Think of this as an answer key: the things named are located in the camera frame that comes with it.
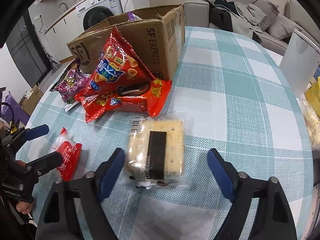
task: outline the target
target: table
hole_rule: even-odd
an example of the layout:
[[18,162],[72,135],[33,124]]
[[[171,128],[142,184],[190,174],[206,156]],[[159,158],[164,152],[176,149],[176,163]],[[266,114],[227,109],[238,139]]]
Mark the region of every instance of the table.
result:
[[[206,154],[217,148],[238,171],[267,180],[276,176],[289,201],[301,238],[313,187],[310,142],[303,116],[285,77],[266,50],[251,39],[221,30],[186,27],[172,90],[162,113],[184,111],[193,119],[186,135],[185,173],[189,189],[142,190],[116,183],[102,203],[119,239],[213,239],[231,204],[212,176]],[[28,127],[46,123],[50,133],[27,142],[17,159],[29,162],[49,152],[61,128],[83,144],[76,178],[95,171],[116,147],[126,149],[137,113],[109,112],[84,122],[81,106],[65,113],[60,95],[47,91]],[[34,190],[36,221],[56,178],[42,176]],[[258,201],[252,201],[241,235],[250,233]],[[81,205],[81,227],[90,239]]]

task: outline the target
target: snack package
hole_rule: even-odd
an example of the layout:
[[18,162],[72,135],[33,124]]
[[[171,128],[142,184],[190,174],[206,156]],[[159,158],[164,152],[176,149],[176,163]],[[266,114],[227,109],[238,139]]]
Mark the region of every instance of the snack package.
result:
[[75,99],[81,102],[85,109],[85,121],[91,122],[99,118],[110,105],[110,98],[112,93],[104,93],[102,95],[95,95],[91,97],[84,97],[84,90],[76,94]]
[[156,79],[150,83],[123,88],[115,93],[85,98],[83,91],[75,99],[83,105],[86,122],[99,118],[105,111],[148,113],[156,116],[160,113],[171,89],[171,81]]
[[299,98],[298,104],[307,125],[312,150],[320,150],[320,119],[305,99]]
[[128,17],[129,17],[128,22],[134,22],[134,21],[140,21],[140,20],[142,20],[139,16],[133,14],[132,12],[128,12],[127,15],[128,15]]
[[74,143],[68,136],[67,130],[62,129],[60,135],[52,146],[52,152],[57,151],[63,157],[63,162],[58,171],[65,181],[72,179],[80,159],[81,143]]
[[155,80],[115,26],[100,56],[100,62],[85,87],[85,97],[116,91],[120,87]]
[[177,115],[132,119],[125,180],[144,188],[188,187],[183,178],[185,121]]
[[66,112],[78,103],[74,99],[74,96],[84,89],[89,76],[81,72],[80,59],[76,59],[64,79],[56,85],[55,89],[60,93],[62,100],[65,102],[64,108]]

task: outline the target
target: blue gripper pad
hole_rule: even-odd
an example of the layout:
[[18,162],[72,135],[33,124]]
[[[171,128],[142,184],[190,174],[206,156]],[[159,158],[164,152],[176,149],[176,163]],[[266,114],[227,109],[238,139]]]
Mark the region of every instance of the blue gripper pad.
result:
[[108,162],[110,162],[110,166],[100,183],[100,192],[98,194],[99,202],[102,202],[105,198],[108,198],[110,196],[111,191],[124,165],[124,159],[124,150],[121,148],[117,148],[108,160]]
[[38,127],[26,130],[24,133],[24,139],[26,141],[32,141],[33,139],[36,139],[48,133],[49,133],[49,126],[47,126],[46,124],[43,124]]
[[236,169],[231,163],[225,162],[216,149],[209,150],[207,162],[223,196],[233,203],[235,199],[233,192],[237,185],[234,185],[227,172],[231,172],[234,175],[237,173]]

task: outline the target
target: screw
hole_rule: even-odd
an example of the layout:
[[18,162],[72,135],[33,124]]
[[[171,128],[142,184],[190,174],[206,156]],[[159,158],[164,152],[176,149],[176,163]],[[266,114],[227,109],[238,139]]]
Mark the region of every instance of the screw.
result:
[[63,182],[63,178],[59,177],[56,179],[55,183],[58,184],[58,183],[61,183]]
[[240,172],[238,173],[238,175],[239,175],[240,178],[243,178],[243,179],[246,179],[246,178],[248,177],[248,174],[246,174],[246,173],[243,172],[243,171],[240,171]]
[[87,179],[93,178],[94,176],[95,176],[95,173],[94,173],[93,171],[89,171],[89,172],[87,172],[87,174],[85,175],[85,177],[86,177]]
[[271,182],[273,182],[273,183],[278,183],[279,182],[279,180],[276,178],[276,177],[270,177],[270,179],[269,179]]

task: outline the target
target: washing machine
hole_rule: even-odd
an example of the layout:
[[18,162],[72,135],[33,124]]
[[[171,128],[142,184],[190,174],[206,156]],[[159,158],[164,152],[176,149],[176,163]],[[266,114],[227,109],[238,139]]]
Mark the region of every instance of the washing machine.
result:
[[79,20],[83,23],[83,31],[104,19],[122,14],[120,0],[86,0],[76,7]]

